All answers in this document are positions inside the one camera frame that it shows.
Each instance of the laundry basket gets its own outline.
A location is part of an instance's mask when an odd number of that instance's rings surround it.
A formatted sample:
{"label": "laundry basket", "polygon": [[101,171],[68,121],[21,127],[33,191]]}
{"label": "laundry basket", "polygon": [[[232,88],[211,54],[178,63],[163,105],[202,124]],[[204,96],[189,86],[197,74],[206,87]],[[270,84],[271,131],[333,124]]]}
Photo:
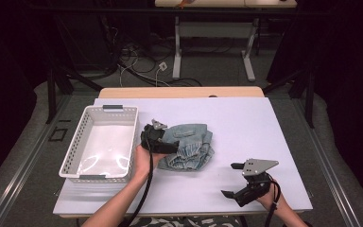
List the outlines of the laundry basket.
{"label": "laundry basket", "polygon": [[60,176],[76,183],[127,182],[137,128],[137,107],[87,106],[64,157]]}

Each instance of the table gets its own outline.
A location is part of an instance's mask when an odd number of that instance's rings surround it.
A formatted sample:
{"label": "table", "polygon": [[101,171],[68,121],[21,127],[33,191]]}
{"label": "table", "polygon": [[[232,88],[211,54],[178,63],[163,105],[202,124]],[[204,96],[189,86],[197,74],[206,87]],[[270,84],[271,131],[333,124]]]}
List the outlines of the table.
{"label": "table", "polygon": [[[295,0],[286,0],[287,3],[290,3],[292,1],[292,4],[296,4]],[[258,7],[264,8],[270,8],[270,6],[274,5],[277,9],[282,9],[283,1],[278,2],[278,0],[244,0],[245,4],[247,3],[247,7],[253,7],[253,5],[256,5]],[[115,15],[152,15],[152,16],[213,16],[213,17],[235,17],[235,16],[247,16],[251,18],[278,18],[278,19],[299,19],[299,20],[325,20],[332,16],[332,13],[330,11],[302,11],[297,10],[294,12],[291,11],[263,11],[263,10],[246,10],[245,8],[232,8],[232,9],[222,9],[222,8],[196,8],[194,10],[179,10],[175,8],[169,7],[156,7],[152,9],[117,9],[117,8],[61,8],[61,7],[45,7],[45,6],[39,6],[34,5],[33,3],[26,2],[26,1],[20,1],[21,8],[25,10],[27,13],[27,16],[30,16],[29,18],[31,22],[31,26],[29,27],[29,30],[34,33],[33,35],[37,34],[41,40],[42,46],[43,46],[43,52],[47,55],[48,58],[48,64],[50,69],[52,69],[52,72],[48,74],[47,81],[48,81],[48,94],[49,94],[49,116],[47,119],[47,123],[49,123],[53,117],[56,114],[56,95],[55,95],[55,84],[58,85],[60,90],[64,94],[72,94],[73,92],[73,86],[68,82],[68,77],[64,75],[72,75],[72,78],[78,79],[82,83],[86,84],[87,86],[93,88],[96,91],[100,91],[102,87],[88,79],[86,79],[84,76],[80,75],[78,72],[71,70],[69,67],[65,67],[63,63],[54,61],[55,56],[53,53],[51,53],[49,48],[49,42],[44,37],[43,32],[40,31],[41,26],[38,26],[36,24],[35,15],[58,15],[58,14],[96,14],[96,15],[104,15],[104,14],[115,14]],[[313,81],[310,80],[310,83],[308,86],[311,86],[313,84]],[[270,85],[265,91],[269,92],[274,87]],[[309,115],[307,118],[307,121],[309,122],[308,118],[311,118],[311,112],[310,107],[312,103],[309,103],[310,105],[306,105],[306,113]]]}
{"label": "table", "polygon": [[[159,8],[174,8],[181,0],[155,0],[155,6]],[[296,8],[295,0],[196,0],[184,5],[186,8],[223,8],[223,9],[291,9]],[[255,33],[260,30],[260,20],[254,19],[254,23],[198,23],[180,22],[175,17],[175,60],[173,63],[173,79],[179,79],[182,66],[181,37],[218,37],[218,38],[244,38],[248,39],[246,49],[241,55],[249,81],[255,81],[252,70],[250,53]]]}
{"label": "table", "polygon": [[[202,171],[180,173],[155,169],[140,217],[264,212],[256,201],[241,208],[220,192],[236,192],[245,186],[241,171],[232,169],[230,164],[244,163],[248,158],[279,161],[268,173],[278,180],[291,207],[296,211],[312,209],[275,113],[259,88],[108,88],[95,100],[97,106],[119,103],[139,107],[141,126],[155,117],[169,126],[206,123],[214,133],[215,155]],[[66,180],[53,213],[64,218],[90,216],[123,186]],[[134,212],[143,191],[144,188],[128,214]]]}

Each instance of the wire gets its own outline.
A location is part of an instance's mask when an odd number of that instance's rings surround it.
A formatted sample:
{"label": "wire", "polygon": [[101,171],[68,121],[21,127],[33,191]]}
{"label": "wire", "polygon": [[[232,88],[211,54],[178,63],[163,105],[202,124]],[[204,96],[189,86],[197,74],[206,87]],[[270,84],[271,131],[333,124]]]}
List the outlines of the wire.
{"label": "wire", "polygon": [[270,225],[270,220],[272,219],[273,213],[277,209],[278,201],[281,197],[281,186],[277,182],[275,182],[269,174],[268,176],[270,178],[270,182],[273,183],[273,203],[270,206],[269,213],[267,216],[267,221],[265,222],[266,227]]}
{"label": "wire", "polygon": [[[232,47],[234,46],[235,38],[224,38],[223,40],[224,41],[222,44],[220,44],[218,47],[216,47],[215,49],[213,49],[211,51],[193,50],[194,45],[192,45],[187,49],[184,48],[183,52],[184,53],[226,53],[229,50],[231,50]],[[225,46],[228,41],[231,41],[231,44],[226,49],[224,49],[222,51],[218,51],[221,47]]]}
{"label": "wire", "polygon": [[[154,43],[152,46],[155,46],[155,45],[162,46],[162,47],[164,47],[166,49],[169,49],[169,51],[163,57],[160,57],[159,59],[155,59],[153,56],[151,56],[150,54],[148,54],[147,53],[147,50],[144,49],[142,46],[134,44],[132,42],[132,40],[130,40],[130,41],[131,41],[131,47],[129,47],[128,50],[131,51],[130,48],[132,48],[132,47],[133,47],[133,50],[134,51],[137,51],[137,50],[140,51],[141,50],[141,53],[139,55],[140,59],[147,59],[148,61],[151,61],[151,63],[152,63],[152,66],[149,69],[145,70],[145,71],[137,70],[134,67],[135,65],[133,65],[131,67],[131,69],[134,72],[136,72],[136,73],[149,73],[149,72],[153,71],[159,61],[163,61],[163,60],[169,58],[172,55],[172,53],[174,52],[174,50],[172,49],[172,47],[163,45],[163,43],[169,43],[169,40],[160,40],[159,42]],[[124,56],[121,57],[121,59],[123,61],[128,61],[130,59],[130,57],[132,57],[132,56],[131,55],[128,55],[128,56],[127,55],[124,55]]]}
{"label": "wire", "polygon": [[119,66],[122,67],[122,68],[125,68],[126,71],[128,71],[129,73],[131,73],[132,75],[134,75],[135,77],[137,77],[138,79],[152,85],[152,86],[155,86],[155,85],[158,85],[158,82],[161,83],[161,84],[164,84],[166,85],[167,87],[170,87],[170,85],[165,82],[165,81],[161,81],[161,80],[158,80],[158,79],[152,79],[150,77],[147,77],[145,75],[142,75],[142,74],[139,74],[139,73],[136,73],[134,71],[132,71],[129,67],[126,67],[123,63],[119,63]]}
{"label": "wire", "polygon": [[159,73],[160,70],[161,70],[161,68],[159,68],[157,70],[157,72],[155,73],[155,87],[158,87],[158,73]]}
{"label": "wire", "polygon": [[152,150],[151,150],[151,147],[149,146],[149,142],[148,142],[148,140],[146,140],[146,141],[147,141],[148,152],[149,152],[149,173],[148,173],[146,189],[144,190],[143,197],[140,199],[140,202],[138,203],[138,206],[135,209],[134,213],[132,214],[131,218],[129,220],[124,220],[122,223],[120,223],[119,226],[121,226],[121,227],[126,227],[126,226],[129,227],[131,225],[131,223],[134,221],[135,217],[137,217],[137,214],[140,212],[141,207],[143,207],[144,201],[146,201],[148,191],[151,186],[153,171],[154,171],[154,159],[152,157]]}
{"label": "wire", "polygon": [[132,52],[134,52],[136,58],[132,61],[131,65],[129,65],[127,67],[121,66],[121,67],[123,67],[123,69],[120,71],[120,76],[119,76],[120,87],[123,87],[123,84],[122,84],[122,74],[123,74],[123,72],[125,70],[128,70],[129,68],[131,68],[134,64],[136,64],[138,62],[138,55],[137,55],[137,53],[134,50],[132,50]]}
{"label": "wire", "polygon": [[76,40],[73,38],[73,35],[70,33],[69,29],[67,28],[66,24],[63,22],[63,20],[61,19],[61,17],[56,17],[57,20],[60,22],[61,27],[66,31],[68,37],[70,38],[70,40],[72,41],[73,45],[76,47],[76,49],[78,50],[78,53],[81,55],[81,57],[86,60],[88,63],[90,63],[93,67],[100,69],[102,71],[105,71],[105,69],[96,66],[92,61],[90,61],[90,59],[87,58],[87,56],[85,56],[84,52],[81,50],[81,48],[78,46],[78,43],[76,42]]}

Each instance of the desk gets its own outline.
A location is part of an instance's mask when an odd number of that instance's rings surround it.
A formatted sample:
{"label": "desk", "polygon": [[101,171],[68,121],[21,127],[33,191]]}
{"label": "desk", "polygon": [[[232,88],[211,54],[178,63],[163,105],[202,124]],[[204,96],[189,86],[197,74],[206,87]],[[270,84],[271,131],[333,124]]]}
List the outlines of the desk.
{"label": "desk", "polygon": [[[140,127],[155,117],[168,126],[205,123],[214,134],[212,146],[215,155],[201,171],[155,169],[140,217],[264,212],[262,205],[256,201],[239,207],[220,192],[236,192],[246,185],[241,171],[232,169],[230,164],[243,163],[248,158],[279,161],[280,164],[268,173],[278,180],[291,207],[296,211],[312,209],[275,113],[261,90],[255,87],[200,87],[178,88],[175,93],[168,94],[172,89],[103,89],[95,100],[97,106],[138,106]],[[64,218],[90,216],[123,186],[121,183],[72,183],[66,180],[53,213]],[[143,192],[144,188],[130,206],[128,214],[134,212]]]}
{"label": "desk", "polygon": [[[160,8],[174,8],[181,0],[155,0],[155,6]],[[288,9],[296,8],[295,0],[196,0],[191,4],[184,5],[187,8],[243,8],[243,9]],[[259,29],[253,24],[259,25],[259,20],[254,23],[197,23],[180,22],[179,17],[175,19],[175,60],[173,63],[173,79],[179,79],[182,66],[182,50],[180,37],[218,37],[218,38],[245,38],[248,39],[246,49],[241,55],[249,81],[255,81],[252,70],[250,53],[255,33]]]}

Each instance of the gray cloth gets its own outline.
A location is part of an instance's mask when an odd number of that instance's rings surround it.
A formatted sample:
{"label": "gray cloth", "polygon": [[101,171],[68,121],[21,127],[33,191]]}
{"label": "gray cloth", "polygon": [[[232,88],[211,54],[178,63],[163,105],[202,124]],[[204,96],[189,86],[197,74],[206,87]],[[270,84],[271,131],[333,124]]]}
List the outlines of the gray cloth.
{"label": "gray cloth", "polygon": [[212,133],[205,124],[184,124],[165,130],[166,143],[180,141],[176,154],[163,158],[158,168],[172,171],[197,171],[215,154],[211,148]]}

